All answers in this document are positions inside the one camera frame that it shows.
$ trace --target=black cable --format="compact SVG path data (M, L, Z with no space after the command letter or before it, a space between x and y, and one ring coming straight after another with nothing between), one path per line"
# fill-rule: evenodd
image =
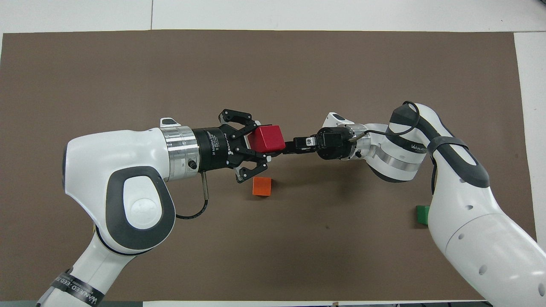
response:
M191 219L194 219L196 217L198 217L199 215L203 214L203 212L205 212L205 209L206 209L206 206L209 204L209 200L208 199L205 199L205 203L203 204L203 208L201 209L201 211L197 212L196 214L194 215L190 215L190 216L185 216L185 215L179 215L177 214L176 217L178 219L183 219L183 220L191 220Z
M350 139L349 141L351 142L356 142L358 141L359 139L363 138L366 134L368 133L376 133L376 134L381 134L381 135L392 135L393 137L395 136L398 136L398 135L403 135L403 134L406 134L408 132L410 132L411 130L413 130L415 127L417 127L417 124L419 123L419 119L420 119L420 114L419 114L419 108L417 108L417 105L414 104L413 102L411 101L404 101L404 103L402 103L402 105L404 104L410 104L412 105L414 108L415 108L415 111L417 113L417 120L415 121L415 123L411 126L411 128L409 128L408 130L406 131L402 131L402 132L384 132L384 131L378 131L378 130L365 130L364 132L360 133L358 136Z
M430 159L432 160L432 179L430 180L430 189L434 195L434 190L436 189L436 170L438 166L436 165L436 160L434 160L432 156L430 156Z

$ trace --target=brown mat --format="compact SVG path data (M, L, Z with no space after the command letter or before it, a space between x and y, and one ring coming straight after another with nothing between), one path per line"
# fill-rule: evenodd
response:
M66 196L78 136L218 126L224 108L316 133L329 111L386 123L404 100L434 108L491 176L503 210L535 235L511 33L143 31L5 34L0 64L0 300L38 299L83 252L91 219ZM390 184L363 161L281 156L269 198L209 172L205 214L177 221L121 273L108 300L479 299L416 224L428 158ZM182 214L199 178L168 184Z

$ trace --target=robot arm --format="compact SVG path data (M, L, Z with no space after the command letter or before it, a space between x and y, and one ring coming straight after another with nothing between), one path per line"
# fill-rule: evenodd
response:
M428 152L437 169L429 230L438 248L494 306L546 305L546 253L500 209L486 170L429 107L405 103L389 125L330 113L317 134L288 143L286 154L365 160L389 182L412 180Z
M190 129L163 118L159 128L97 133L68 143L64 190L89 214L94 234L78 261L53 281L37 306L97 306L129 261L167 238L176 217L191 219L204 211L206 171L235 169L241 183L267 169L271 156L252 150L245 137L260 123L248 113L227 109L219 119L219 127ZM243 161L256 162L256 167L240 167ZM165 182L198 173L205 205L193 216L177 215Z

